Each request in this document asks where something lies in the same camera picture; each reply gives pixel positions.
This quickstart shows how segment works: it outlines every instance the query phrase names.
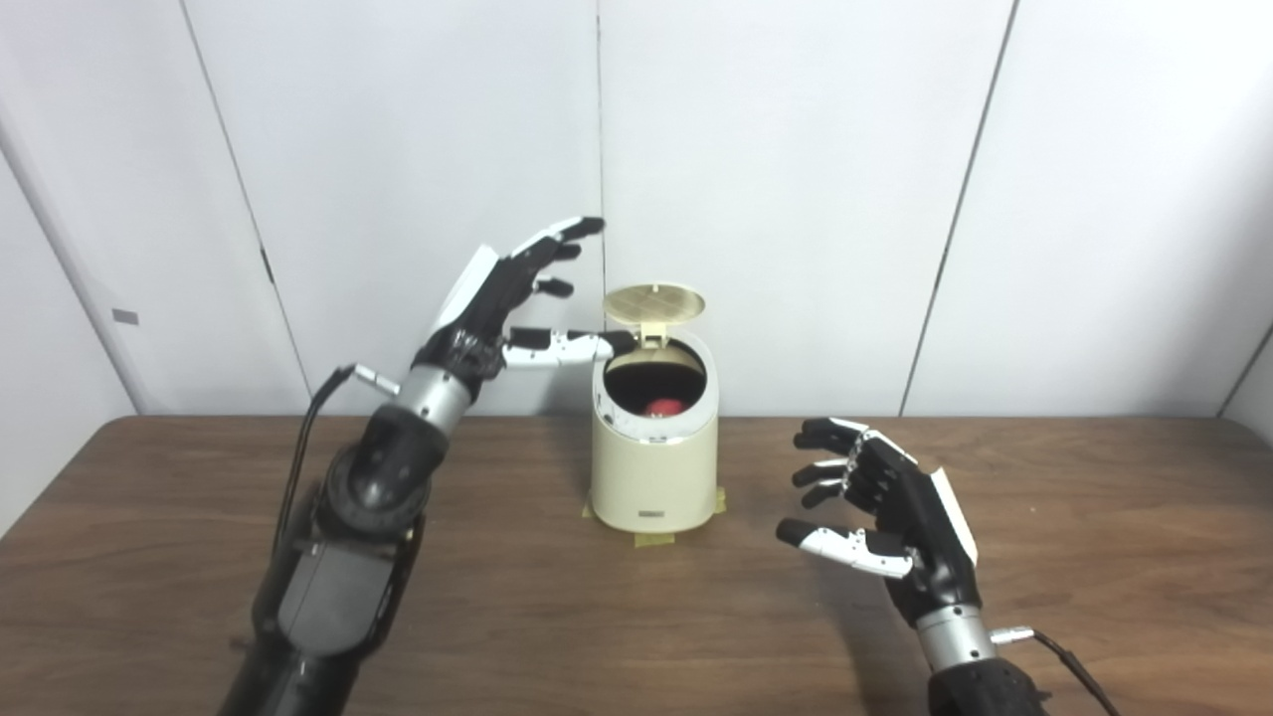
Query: red object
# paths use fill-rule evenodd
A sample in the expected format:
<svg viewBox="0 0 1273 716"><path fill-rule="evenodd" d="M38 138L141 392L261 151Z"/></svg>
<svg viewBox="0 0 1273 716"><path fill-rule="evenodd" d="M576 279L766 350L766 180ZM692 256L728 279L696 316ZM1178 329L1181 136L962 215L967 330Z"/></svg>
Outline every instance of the red object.
<svg viewBox="0 0 1273 716"><path fill-rule="evenodd" d="M651 400L645 406L647 418L668 418L685 412L685 404L675 397L659 397Z"/></svg>

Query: table surface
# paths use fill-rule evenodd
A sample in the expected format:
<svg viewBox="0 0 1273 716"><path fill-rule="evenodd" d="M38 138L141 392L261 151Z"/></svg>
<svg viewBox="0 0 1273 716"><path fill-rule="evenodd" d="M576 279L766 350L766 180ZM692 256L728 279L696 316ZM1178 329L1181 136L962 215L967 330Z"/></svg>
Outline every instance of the table surface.
<svg viewBox="0 0 1273 716"><path fill-rule="evenodd" d="M362 420L323 418L317 479ZM945 465L992 627L1029 623L1136 713L1273 708L1273 451L1222 420L880 419ZM297 418L106 426L0 540L0 713L213 713L251 634ZM588 423L472 418L435 476L350 715L920 715L880 581L778 543L797 419L726 419L728 511L673 545L583 519ZM866 525L847 503L812 519ZM1099 713L1049 652L1006 656Z"/></svg>

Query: yellow tape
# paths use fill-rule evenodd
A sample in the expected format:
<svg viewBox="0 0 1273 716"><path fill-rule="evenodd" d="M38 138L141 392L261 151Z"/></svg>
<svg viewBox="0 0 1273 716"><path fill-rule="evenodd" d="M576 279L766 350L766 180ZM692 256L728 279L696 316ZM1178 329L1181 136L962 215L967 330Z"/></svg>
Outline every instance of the yellow tape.
<svg viewBox="0 0 1273 716"><path fill-rule="evenodd" d="M633 535L633 547L658 547L661 544L672 544L676 541L675 534L666 535Z"/></svg>

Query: cream trash can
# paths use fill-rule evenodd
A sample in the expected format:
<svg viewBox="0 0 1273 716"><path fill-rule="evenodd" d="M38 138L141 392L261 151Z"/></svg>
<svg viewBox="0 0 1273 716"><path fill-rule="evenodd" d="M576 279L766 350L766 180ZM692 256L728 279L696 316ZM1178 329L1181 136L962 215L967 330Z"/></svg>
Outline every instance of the cream trash can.
<svg viewBox="0 0 1273 716"><path fill-rule="evenodd" d="M680 533L715 511L715 364L701 340L670 329L703 308L701 296L666 283L606 296L606 315L639 331L636 350L592 373L592 511L611 527ZM670 400L680 413L647 415Z"/></svg>

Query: gold lid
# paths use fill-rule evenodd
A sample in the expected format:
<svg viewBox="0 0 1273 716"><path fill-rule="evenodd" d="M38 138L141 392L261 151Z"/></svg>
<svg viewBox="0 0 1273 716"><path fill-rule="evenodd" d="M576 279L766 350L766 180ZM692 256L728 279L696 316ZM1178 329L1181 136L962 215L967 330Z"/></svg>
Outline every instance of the gold lid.
<svg viewBox="0 0 1273 716"><path fill-rule="evenodd" d="M647 283L611 290L602 306L620 324L676 325L701 313L707 302L684 285Z"/></svg>

